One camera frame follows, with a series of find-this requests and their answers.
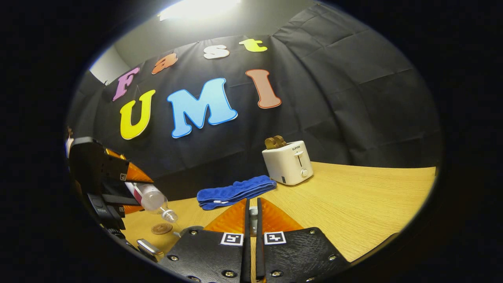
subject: blue letter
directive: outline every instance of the blue letter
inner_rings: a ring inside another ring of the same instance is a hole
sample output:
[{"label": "blue letter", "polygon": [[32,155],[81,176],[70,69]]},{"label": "blue letter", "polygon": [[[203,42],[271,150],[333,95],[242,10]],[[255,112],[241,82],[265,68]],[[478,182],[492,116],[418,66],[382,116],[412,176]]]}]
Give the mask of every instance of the blue letter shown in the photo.
[{"label": "blue letter", "polygon": [[186,115],[193,124],[201,129],[204,125],[206,109],[210,108],[210,125],[218,125],[237,117],[237,111],[230,108],[229,102],[223,90],[224,78],[207,81],[197,100],[187,90],[179,90],[170,94],[167,100],[173,105],[173,118],[175,129],[171,136],[179,138],[190,134],[192,127],[185,121]]}]

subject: blue towel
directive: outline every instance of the blue towel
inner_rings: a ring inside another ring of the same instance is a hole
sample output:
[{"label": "blue towel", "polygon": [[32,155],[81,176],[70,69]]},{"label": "blue towel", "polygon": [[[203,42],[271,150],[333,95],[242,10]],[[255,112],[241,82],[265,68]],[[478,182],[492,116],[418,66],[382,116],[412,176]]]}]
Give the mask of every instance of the blue towel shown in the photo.
[{"label": "blue towel", "polygon": [[219,206],[233,205],[244,198],[256,197],[274,188],[276,181],[262,175],[247,181],[234,182],[232,186],[202,189],[197,193],[197,201],[204,210],[211,210]]}]

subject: table surface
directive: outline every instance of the table surface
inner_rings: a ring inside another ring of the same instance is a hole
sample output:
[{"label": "table surface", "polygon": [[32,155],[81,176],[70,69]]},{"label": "table surface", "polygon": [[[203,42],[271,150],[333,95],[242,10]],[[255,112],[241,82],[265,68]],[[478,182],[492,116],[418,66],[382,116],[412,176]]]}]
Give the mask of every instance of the table surface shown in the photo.
[{"label": "table surface", "polygon": [[[311,162],[314,175],[308,180],[276,189],[263,197],[281,208],[304,228],[320,228],[339,252],[353,261],[391,234],[400,232],[426,200],[435,180],[435,167],[379,168]],[[257,205],[257,198],[250,206]],[[229,206],[202,210],[196,198],[170,201],[179,216],[173,231],[206,226]],[[165,254],[179,237],[172,232],[155,235],[152,226],[165,223],[147,211],[123,219],[126,239],[136,244],[145,239]],[[252,238],[252,278],[255,276],[255,242]]]}]

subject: toaster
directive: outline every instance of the toaster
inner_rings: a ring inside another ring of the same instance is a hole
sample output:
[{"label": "toaster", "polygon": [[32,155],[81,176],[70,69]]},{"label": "toaster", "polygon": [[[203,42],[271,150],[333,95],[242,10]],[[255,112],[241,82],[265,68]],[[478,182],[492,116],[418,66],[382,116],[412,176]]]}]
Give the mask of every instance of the toaster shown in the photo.
[{"label": "toaster", "polygon": [[313,168],[302,140],[262,151],[269,177],[285,185],[296,185],[313,175]]}]

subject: ceiling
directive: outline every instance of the ceiling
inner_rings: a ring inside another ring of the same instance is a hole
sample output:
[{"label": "ceiling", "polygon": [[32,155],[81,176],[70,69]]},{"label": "ceiling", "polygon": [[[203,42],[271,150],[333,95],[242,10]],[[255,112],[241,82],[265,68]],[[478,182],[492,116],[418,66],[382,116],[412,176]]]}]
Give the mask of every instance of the ceiling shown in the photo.
[{"label": "ceiling", "polygon": [[312,0],[241,0],[223,15],[203,20],[150,20],[119,39],[114,47],[129,67],[176,47],[212,38],[273,34]]}]

